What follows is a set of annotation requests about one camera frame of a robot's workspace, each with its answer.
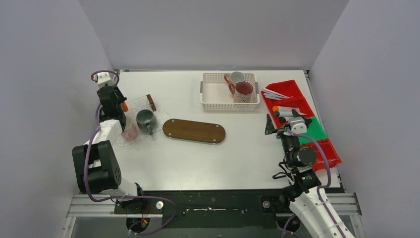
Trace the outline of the orange toothpaste tube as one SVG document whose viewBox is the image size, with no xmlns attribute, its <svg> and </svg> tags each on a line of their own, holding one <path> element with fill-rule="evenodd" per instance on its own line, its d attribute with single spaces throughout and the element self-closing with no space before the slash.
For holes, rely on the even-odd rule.
<svg viewBox="0 0 420 238">
<path fill-rule="evenodd" d="M 122 102 L 122 109 L 123 109 L 123 111 L 124 112 L 127 112 L 127 111 L 129 111 L 129 108 L 128 108 L 128 106 L 127 106 L 127 104 L 126 104 L 126 102 Z"/>
</svg>

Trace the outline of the grey-green ceramic mug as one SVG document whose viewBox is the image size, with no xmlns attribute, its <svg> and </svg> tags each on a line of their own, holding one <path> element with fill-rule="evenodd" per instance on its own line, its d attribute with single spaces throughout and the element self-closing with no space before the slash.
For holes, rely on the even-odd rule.
<svg viewBox="0 0 420 238">
<path fill-rule="evenodd" d="M 158 120 L 152 111 L 144 109 L 136 114 L 136 123 L 141 132 L 153 135 Z"/>
</svg>

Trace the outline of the pink mug white inside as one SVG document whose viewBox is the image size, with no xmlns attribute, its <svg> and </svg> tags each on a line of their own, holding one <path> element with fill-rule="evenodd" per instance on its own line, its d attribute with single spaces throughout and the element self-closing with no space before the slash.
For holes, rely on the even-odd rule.
<svg viewBox="0 0 420 238">
<path fill-rule="evenodd" d="M 121 136 L 127 142 L 133 142 L 138 136 L 137 129 L 130 117 L 126 117 L 126 126 Z"/>
</svg>

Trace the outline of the wooden acrylic toothbrush holder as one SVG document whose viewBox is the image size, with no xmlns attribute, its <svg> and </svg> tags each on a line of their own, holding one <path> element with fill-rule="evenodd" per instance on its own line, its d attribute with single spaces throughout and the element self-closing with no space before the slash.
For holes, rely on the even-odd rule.
<svg viewBox="0 0 420 238">
<path fill-rule="evenodd" d="M 152 112 L 157 111 L 156 104 L 154 103 L 154 100 L 150 94 L 140 98 L 125 101 L 125 104 L 128 108 L 128 111 L 125 112 L 125 115 L 132 120 L 135 119 L 137 113 L 141 110 L 147 109 Z"/>
</svg>

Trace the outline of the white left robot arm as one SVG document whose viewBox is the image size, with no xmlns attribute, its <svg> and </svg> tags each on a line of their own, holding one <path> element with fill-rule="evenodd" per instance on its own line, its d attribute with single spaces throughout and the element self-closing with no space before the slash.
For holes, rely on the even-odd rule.
<svg viewBox="0 0 420 238">
<path fill-rule="evenodd" d="M 81 192 L 86 193 L 93 202 L 95 194 L 104 193 L 108 199 L 128 200 L 127 207 L 140 214 L 147 207 L 147 200 L 139 184 L 122 177 L 113 145 L 127 126 L 123 103 L 126 97 L 118 87 L 105 84 L 97 91 L 101 108 L 99 125 L 93 136 L 83 145 L 72 149 L 72 158 Z"/>
</svg>

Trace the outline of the white toothpaste tube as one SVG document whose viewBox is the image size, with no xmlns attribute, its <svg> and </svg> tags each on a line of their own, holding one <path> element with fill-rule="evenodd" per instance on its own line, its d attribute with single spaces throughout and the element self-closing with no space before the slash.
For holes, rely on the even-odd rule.
<svg viewBox="0 0 420 238">
<path fill-rule="evenodd" d="M 284 106 L 273 106 L 272 107 L 272 111 L 273 112 L 277 112 L 277 111 L 292 111 L 295 110 L 297 112 L 300 112 L 299 108 L 294 108 L 294 107 L 284 107 Z"/>
</svg>

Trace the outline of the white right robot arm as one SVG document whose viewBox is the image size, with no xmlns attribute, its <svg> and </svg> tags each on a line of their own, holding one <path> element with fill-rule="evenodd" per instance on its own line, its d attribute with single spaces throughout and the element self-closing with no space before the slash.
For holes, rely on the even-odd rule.
<svg viewBox="0 0 420 238">
<path fill-rule="evenodd" d="M 312 119 L 304 117 L 295 109 L 291 117 L 283 122 L 283 127 L 276 128 L 270 114 L 266 115 L 265 135 L 275 134 L 281 140 L 284 157 L 279 162 L 281 172 L 273 179 L 287 178 L 289 186 L 285 195 L 279 198 L 280 208 L 292 216 L 282 228 L 281 236 L 288 232 L 288 225 L 298 218 L 314 238 L 352 238 L 353 234 L 341 220 L 327 197 L 325 190 L 331 185 L 331 171 L 328 159 L 320 144 L 308 136 L 307 130 Z M 313 164 L 321 155 L 327 175 L 326 184 L 321 184 Z"/>
</svg>

